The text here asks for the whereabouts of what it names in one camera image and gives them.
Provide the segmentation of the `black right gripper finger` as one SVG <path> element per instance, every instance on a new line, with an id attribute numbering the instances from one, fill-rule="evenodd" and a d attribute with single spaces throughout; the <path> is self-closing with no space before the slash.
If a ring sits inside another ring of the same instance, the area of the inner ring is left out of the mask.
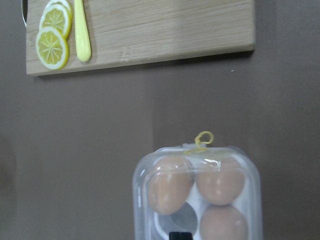
<path id="1" fill-rule="evenodd" d="M 169 240 L 193 240 L 191 232 L 172 231 L 169 233 Z"/>

